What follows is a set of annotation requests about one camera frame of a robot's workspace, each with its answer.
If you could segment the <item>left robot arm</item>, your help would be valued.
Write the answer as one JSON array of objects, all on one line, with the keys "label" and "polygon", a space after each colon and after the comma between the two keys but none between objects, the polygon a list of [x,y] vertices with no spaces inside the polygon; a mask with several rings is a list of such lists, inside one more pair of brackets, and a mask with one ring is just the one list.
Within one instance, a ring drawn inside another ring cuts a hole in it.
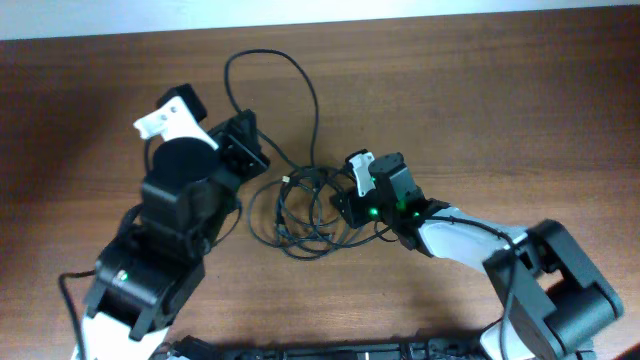
[{"label": "left robot arm", "polygon": [[96,259],[73,353],[76,359],[147,359],[205,276],[237,193],[270,164],[246,109],[194,137],[166,140],[152,155],[141,201]]}]

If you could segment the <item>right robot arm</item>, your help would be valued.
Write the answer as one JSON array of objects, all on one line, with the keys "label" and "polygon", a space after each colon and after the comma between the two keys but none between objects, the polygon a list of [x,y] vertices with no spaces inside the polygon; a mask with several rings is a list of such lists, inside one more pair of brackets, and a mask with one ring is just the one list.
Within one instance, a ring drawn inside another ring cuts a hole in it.
[{"label": "right robot arm", "polygon": [[360,228],[381,222],[408,250],[486,275],[503,305],[479,345],[490,359],[565,359],[619,320],[624,305],[570,232],[545,219],[503,225],[428,198],[400,153],[362,149],[345,160],[355,182],[332,205]]}]

